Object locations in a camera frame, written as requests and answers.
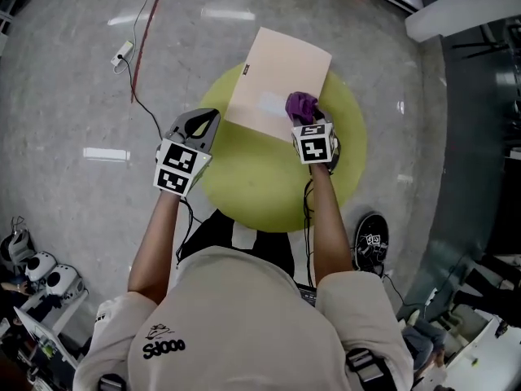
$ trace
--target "cardboard sheet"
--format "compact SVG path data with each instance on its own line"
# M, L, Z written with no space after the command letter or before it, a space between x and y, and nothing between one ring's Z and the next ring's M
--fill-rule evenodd
M331 55L322 49L260 28L225 119L291 143L287 96L303 91L318 99L330 63Z

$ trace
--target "power strip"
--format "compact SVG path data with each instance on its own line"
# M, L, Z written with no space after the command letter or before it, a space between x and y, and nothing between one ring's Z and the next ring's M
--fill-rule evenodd
M118 55L121 55L124 58L129 54L133 47L134 44L131 41L125 42L123 46L120 48L120 50L116 52L114 58L112 58L111 64L117 67L121 62L121 58L118 58Z

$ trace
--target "concrete floor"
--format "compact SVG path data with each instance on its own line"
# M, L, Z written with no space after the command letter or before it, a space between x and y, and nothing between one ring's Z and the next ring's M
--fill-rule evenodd
M75 266L85 278L93 307L125 290L158 196L151 185L154 124L130 103L128 76L114 75L109 62L132 39L142 2L32 0L16 16L0 61L0 228L7 234L11 216L24 216L37 249ZM208 17L203 8L253 16ZM433 91L425 80L438 86L443 81L438 70L425 78L432 56L440 62L440 48L411 42L404 18L379 0L160 0L137 92L166 129L176 115L196 108L225 70L244 61L260 26L329 51L331 69L355 94L368 133L366 171L342 208L344 221L352 235L366 211L383 213L391 235L387 268L400 264L405 286L427 242L443 164L429 168L438 185L422 186L420 147L427 141L443 158L444 134L432 137L424 108L424 96ZM138 42L145 24L146 18L138 21ZM443 97L436 103L444 123ZM86 147L123 150L128 159L88 160ZM411 234L420 188L429 195L421 204L427 218ZM189 201L199 219L213 211L200 187ZM176 244L186 232L186 218L182 209ZM290 239L297 279L304 282L302 232ZM396 297L392 300L397 306Z

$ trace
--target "shirt logo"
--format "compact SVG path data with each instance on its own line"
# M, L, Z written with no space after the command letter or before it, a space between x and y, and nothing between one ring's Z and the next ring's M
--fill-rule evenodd
M186 345L183 340L165 340L162 342L147 343L143 346L143 357L151 359L162 354L169 354L178 350L185 350Z
M151 327L146 338L148 340L161 339L162 338L161 335L167 335L169 333L175 333L175 332L173 330L170 330L164 324L156 324L155 326Z

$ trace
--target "white cable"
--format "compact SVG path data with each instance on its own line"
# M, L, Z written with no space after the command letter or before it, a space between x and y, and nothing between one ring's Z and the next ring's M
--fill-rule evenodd
M134 25L132 26L132 34L134 35L134 41L132 42L132 44L133 44L133 46L132 46L132 55L130 56L129 59L127 59L128 64L125 63L125 67L121 71L116 71L116 67L114 67L112 69L112 71L116 75L120 75L123 72L125 72L127 70L127 68L129 67L129 64L132 62L132 59L134 59L134 54L136 53L136 45L138 43L138 38L136 37L136 24L138 24L139 16L141 15L143 10L145 9L145 6L147 5L147 2L148 2L148 0L145 0L143 5L141 6L141 9L139 10L138 15L136 16L136 20L134 21Z

